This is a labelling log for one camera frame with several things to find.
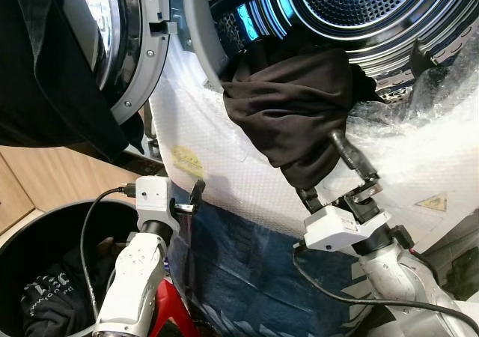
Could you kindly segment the black drum paddle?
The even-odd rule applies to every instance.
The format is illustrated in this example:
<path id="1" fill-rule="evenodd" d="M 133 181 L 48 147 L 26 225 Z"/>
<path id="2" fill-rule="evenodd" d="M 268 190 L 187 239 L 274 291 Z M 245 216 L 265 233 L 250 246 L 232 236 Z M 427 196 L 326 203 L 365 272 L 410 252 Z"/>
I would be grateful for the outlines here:
<path id="1" fill-rule="evenodd" d="M 251 1 L 256 0 L 212 0 L 209 2 L 211 16 L 216 21 L 216 19 L 218 19 L 223 14 L 226 14 L 231 10 L 237 9 L 240 5 L 248 4 Z"/>
<path id="2" fill-rule="evenodd" d="M 424 71 L 438 67 L 436 60 L 422 46 L 420 40 L 414 40 L 409 56 L 410 70 L 414 77 L 421 76 Z"/>

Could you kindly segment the black plastic bucket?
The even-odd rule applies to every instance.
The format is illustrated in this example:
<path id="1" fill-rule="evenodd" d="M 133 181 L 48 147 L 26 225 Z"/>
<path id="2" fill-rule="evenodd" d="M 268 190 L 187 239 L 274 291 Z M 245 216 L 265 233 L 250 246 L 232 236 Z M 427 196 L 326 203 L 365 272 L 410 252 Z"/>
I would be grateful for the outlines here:
<path id="1" fill-rule="evenodd" d="M 81 228 L 92 200 L 49 210 L 0 243 L 0 333 L 23 337 L 22 289 L 52 263 L 79 245 Z M 138 215 L 129 202 L 105 199 L 96 203 L 87 224 L 85 243 L 107 237 L 126 241 L 138 230 Z"/>

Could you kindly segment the grey round washer door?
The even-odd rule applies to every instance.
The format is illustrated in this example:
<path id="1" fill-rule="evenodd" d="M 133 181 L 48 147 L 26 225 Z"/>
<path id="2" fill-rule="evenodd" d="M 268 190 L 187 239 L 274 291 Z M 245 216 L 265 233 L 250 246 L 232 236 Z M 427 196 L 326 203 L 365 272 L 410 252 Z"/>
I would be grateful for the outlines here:
<path id="1" fill-rule="evenodd" d="M 147 103 L 171 36 L 170 0 L 62 0 L 62 11 L 118 124 Z"/>

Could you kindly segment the yellow triangle warning sticker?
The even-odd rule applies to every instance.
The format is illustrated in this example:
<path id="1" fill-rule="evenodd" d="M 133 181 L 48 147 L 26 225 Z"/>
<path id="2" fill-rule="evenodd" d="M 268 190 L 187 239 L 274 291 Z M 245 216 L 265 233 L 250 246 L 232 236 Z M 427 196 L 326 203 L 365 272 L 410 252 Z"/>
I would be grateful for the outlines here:
<path id="1" fill-rule="evenodd" d="M 442 192 L 417 202 L 416 206 L 428 208 L 428 210 L 438 211 L 439 213 L 444 213 L 446 210 L 448 210 L 448 196 L 445 192 Z"/>

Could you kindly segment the large black garment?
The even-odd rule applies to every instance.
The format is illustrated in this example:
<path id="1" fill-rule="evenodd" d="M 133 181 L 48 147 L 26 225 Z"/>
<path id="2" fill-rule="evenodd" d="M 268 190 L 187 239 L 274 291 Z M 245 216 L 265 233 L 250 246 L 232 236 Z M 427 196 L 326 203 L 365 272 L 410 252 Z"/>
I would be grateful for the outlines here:
<path id="1" fill-rule="evenodd" d="M 302 25 L 249 43 L 219 74 L 230 121 L 297 189 L 338 163 L 329 133 L 343 130 L 353 101 L 350 59 Z"/>

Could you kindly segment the black cloth draped over door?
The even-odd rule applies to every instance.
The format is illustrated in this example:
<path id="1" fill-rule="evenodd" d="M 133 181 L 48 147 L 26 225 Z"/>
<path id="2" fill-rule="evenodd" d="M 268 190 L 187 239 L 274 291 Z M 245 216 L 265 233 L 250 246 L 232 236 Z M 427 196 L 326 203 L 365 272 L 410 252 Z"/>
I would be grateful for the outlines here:
<path id="1" fill-rule="evenodd" d="M 109 160 L 143 150 L 143 121 L 117 123 L 61 4 L 0 0 L 0 145 L 89 143 Z"/>

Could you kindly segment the steel perforated washer drum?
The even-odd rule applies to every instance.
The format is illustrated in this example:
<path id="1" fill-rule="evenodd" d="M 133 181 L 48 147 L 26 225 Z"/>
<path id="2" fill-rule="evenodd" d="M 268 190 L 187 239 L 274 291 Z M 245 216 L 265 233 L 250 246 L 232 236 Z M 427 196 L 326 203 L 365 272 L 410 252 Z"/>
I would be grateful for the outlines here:
<path id="1" fill-rule="evenodd" d="M 376 80 L 377 93 L 394 102 L 412 91 L 414 50 L 452 64 L 479 32 L 477 8 L 478 0 L 250 0 L 228 5 L 213 25 L 227 55 L 304 29 L 345 49 Z"/>

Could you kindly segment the bubble-wrapped white washing machine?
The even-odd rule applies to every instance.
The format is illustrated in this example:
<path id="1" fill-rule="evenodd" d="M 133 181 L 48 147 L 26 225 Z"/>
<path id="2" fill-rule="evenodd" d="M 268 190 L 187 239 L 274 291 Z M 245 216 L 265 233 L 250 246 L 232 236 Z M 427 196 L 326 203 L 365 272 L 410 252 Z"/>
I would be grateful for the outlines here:
<path id="1" fill-rule="evenodd" d="M 168 48 L 150 106 L 175 195 L 185 197 L 196 180 L 205 180 L 203 207 L 294 234 L 306 207 L 225 110 L 219 74 L 245 47 L 226 54 L 209 0 L 171 3 L 180 33 Z M 421 254 L 477 221 L 478 83 L 479 32 L 452 64 L 414 77 L 410 94 L 394 102 L 359 102 L 349 112 L 347 138 L 381 179 L 374 200 L 411 232 Z M 448 196 L 444 213 L 416 206 L 442 192 Z"/>

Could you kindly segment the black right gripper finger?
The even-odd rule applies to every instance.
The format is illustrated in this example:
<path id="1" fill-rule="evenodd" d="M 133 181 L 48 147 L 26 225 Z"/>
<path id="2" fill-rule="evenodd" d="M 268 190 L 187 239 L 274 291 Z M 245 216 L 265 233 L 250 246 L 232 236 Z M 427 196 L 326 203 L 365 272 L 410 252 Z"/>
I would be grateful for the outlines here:
<path id="1" fill-rule="evenodd" d="M 364 182 L 374 181 L 374 167 L 369 159 L 347 139 L 344 130 L 332 130 L 329 133 L 332 144 L 338 149 L 340 158 L 349 169 L 357 173 Z"/>
<path id="2" fill-rule="evenodd" d="M 310 214 L 318 213 L 319 210 L 326 206 L 320 200 L 315 186 L 309 187 L 309 189 L 297 189 L 297 195 Z"/>

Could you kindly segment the small black box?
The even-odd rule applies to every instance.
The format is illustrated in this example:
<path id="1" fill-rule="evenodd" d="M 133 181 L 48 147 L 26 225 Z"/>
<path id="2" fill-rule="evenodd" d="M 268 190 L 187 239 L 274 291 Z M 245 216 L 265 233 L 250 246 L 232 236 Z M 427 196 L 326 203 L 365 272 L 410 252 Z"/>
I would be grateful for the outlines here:
<path id="1" fill-rule="evenodd" d="M 451 262 L 444 289 L 455 299 L 469 300 L 479 287 L 479 248 L 475 247 Z"/>

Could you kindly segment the red plastic stool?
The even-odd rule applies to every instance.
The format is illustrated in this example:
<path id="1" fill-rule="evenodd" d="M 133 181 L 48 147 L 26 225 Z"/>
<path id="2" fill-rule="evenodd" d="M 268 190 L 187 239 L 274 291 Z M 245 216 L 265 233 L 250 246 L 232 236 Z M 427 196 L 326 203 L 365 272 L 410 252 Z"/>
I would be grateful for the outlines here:
<path id="1" fill-rule="evenodd" d="M 182 337 L 201 337 L 177 289 L 171 282 L 163 279 L 156 292 L 154 325 L 150 328 L 148 337 L 161 337 L 168 322 L 177 328 Z"/>

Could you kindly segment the wooden cabinet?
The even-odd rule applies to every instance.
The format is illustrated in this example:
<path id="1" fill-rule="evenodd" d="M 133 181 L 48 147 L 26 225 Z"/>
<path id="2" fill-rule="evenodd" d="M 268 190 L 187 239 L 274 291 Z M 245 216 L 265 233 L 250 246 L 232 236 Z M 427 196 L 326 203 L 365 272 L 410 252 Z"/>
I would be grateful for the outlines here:
<path id="1" fill-rule="evenodd" d="M 0 232 L 36 210 L 93 199 L 138 177 L 68 148 L 0 146 Z"/>

